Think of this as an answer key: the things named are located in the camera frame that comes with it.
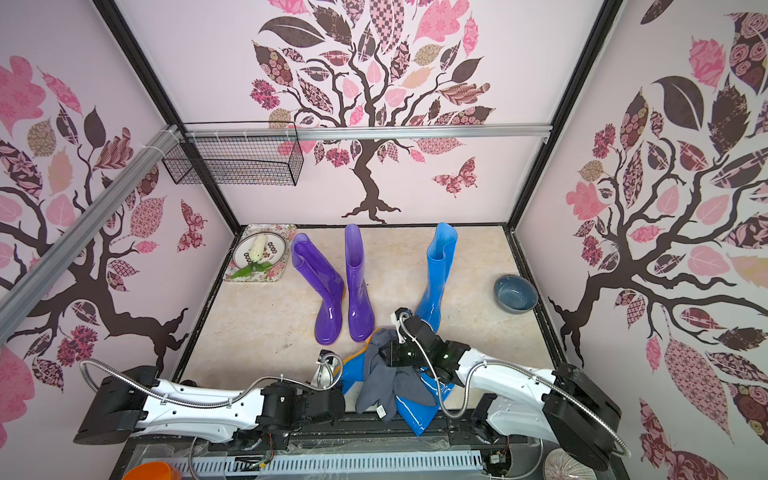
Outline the blue boot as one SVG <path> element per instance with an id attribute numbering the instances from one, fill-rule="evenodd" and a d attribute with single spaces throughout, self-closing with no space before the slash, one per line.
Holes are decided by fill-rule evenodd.
<path id="1" fill-rule="evenodd" d="M 366 346 L 361 351 L 349 357 L 345 361 L 344 371 L 341 379 L 343 393 L 354 392 L 358 396 L 363 386 L 363 380 L 364 380 L 364 375 L 363 375 L 364 353 L 368 347 L 371 337 L 369 337 L 369 339 L 366 341 Z M 434 379 L 429 377 L 427 374 L 418 371 L 417 369 L 415 370 L 420 375 L 421 380 L 424 382 L 424 384 L 433 394 L 437 402 L 437 405 L 434 407 L 425 407 L 423 405 L 418 405 L 415 402 L 412 402 L 410 400 L 405 400 L 398 397 L 396 400 L 397 413 L 395 414 L 392 420 L 394 420 L 395 417 L 397 416 L 402 417 L 402 419 L 406 422 L 406 424 L 413 431 L 413 433 L 417 436 L 420 436 L 426 431 L 427 427 L 430 425 L 430 423 L 432 422 L 432 420 L 435 418 L 436 414 L 440 410 L 440 407 L 438 404 L 438 395 L 443 394 L 443 396 L 448 396 L 453 390 L 453 386 L 449 384 L 449 385 L 444 385 L 442 387 L 438 387 Z M 357 396 L 354 399 L 354 410 L 355 410 L 355 403 L 356 403 Z M 382 416 L 384 415 L 384 409 L 382 407 L 371 407 L 365 412 L 368 412 L 368 411 L 375 413 L 379 418 L 379 420 L 383 421 Z"/>
<path id="2" fill-rule="evenodd" d="M 441 302 L 453 265 L 457 241 L 456 229 L 447 223 L 439 223 L 426 250 L 427 284 L 415 313 L 434 332 L 440 327 Z"/>

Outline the purple boot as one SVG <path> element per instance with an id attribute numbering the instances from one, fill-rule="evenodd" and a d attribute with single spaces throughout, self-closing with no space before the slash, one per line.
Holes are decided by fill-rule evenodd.
<path id="1" fill-rule="evenodd" d="M 305 233 L 295 236 L 291 255 L 293 267 L 321 298 L 315 339 L 320 345 L 331 345 L 342 328 L 343 279 Z"/>
<path id="2" fill-rule="evenodd" d="M 345 267 L 349 290 L 349 334 L 355 342 L 367 340 L 375 327 L 375 314 L 365 281 L 365 254 L 360 228 L 345 227 Z"/>

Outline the grey cloth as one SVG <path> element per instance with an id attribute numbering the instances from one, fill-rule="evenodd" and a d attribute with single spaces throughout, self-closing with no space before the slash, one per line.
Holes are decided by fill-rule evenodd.
<path id="1" fill-rule="evenodd" d="M 380 350 L 392 340 L 398 341 L 392 329 L 373 333 L 363 360 L 363 386 L 357 396 L 355 412 L 364 413 L 371 407 L 382 407 L 384 422 L 391 421 L 397 413 L 397 398 L 410 400 L 418 405 L 434 407 L 437 402 L 413 367 L 390 367 Z"/>

